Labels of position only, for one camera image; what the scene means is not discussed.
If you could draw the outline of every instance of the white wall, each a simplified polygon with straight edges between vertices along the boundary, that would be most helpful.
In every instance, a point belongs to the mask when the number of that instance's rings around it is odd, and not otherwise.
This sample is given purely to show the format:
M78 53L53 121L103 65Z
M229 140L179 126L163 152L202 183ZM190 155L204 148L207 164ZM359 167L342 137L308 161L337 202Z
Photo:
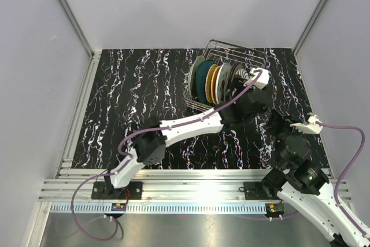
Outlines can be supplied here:
M88 64L57 0L0 0L0 241L24 246Z
M329 0L298 53L314 112L322 121L354 125L370 137L370 1ZM323 130L337 176L360 144L357 131ZM370 225L370 143L346 180L358 215Z
M293 47L319 0L68 0L94 49Z

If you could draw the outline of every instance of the white connector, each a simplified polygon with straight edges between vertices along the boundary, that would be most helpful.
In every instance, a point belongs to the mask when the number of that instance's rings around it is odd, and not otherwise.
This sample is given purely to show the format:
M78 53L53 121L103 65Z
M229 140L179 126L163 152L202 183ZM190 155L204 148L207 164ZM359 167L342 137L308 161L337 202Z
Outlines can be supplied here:
M249 72L250 77L249 79L244 83L244 86L249 85L258 75L258 72L256 71L262 71L261 76L257 79L254 86L256 86L258 89L263 89L267 84L268 80L270 79L270 76L268 74L268 70L262 69L262 68L252 68Z
M304 134L320 134L323 127L316 124L317 121L320 121L317 118L317 115L311 115L311 117L308 119L308 123L297 123L297 124L291 124L291 127L296 127L300 132Z

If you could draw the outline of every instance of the orange plate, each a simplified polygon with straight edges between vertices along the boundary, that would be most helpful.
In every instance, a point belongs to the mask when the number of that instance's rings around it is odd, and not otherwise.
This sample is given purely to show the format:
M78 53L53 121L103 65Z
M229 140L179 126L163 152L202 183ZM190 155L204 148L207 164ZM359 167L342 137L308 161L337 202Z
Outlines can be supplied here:
M212 81L210 84L210 95L212 98L212 102L214 104L217 104L216 102L216 80L217 80L217 75L219 74L221 66L217 66L217 68L214 70L213 75L212 75Z
M211 96L211 84L212 84L212 77L213 77L213 73L214 73L214 70L217 68L217 65L212 65L210 68L209 68L209 71L207 73L207 77L206 77L206 97L207 97L207 101L212 104L212 96Z

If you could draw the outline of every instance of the black countertop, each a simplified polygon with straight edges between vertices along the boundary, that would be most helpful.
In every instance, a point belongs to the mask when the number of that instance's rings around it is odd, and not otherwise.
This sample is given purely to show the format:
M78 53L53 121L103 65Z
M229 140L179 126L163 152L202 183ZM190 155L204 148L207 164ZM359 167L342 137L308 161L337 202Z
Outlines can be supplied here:
M273 107L300 120L311 107L291 49L267 53ZM193 115L184 101L187 74L203 49L103 50L83 120L73 168L107 168L122 160L117 148L149 116L170 120ZM150 169L259 169L274 165L268 114L242 130L202 135L167 148ZM329 168L319 135L304 135L312 161Z

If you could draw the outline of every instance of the wire dish rack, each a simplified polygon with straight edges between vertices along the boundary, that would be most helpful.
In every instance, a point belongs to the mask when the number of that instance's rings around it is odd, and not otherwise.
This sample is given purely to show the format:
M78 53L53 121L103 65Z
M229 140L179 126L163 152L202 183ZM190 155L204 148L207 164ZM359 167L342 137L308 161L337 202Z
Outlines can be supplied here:
M247 72L256 67L265 69L267 60L267 55L264 52L233 45L232 43L222 42L220 40L210 40L203 56L205 60L212 60L217 65L222 65L225 62L231 65L235 63L241 64L245 67ZM187 86L184 96L185 103L190 108L202 112L212 108L212 106L198 102L197 98L194 99Z

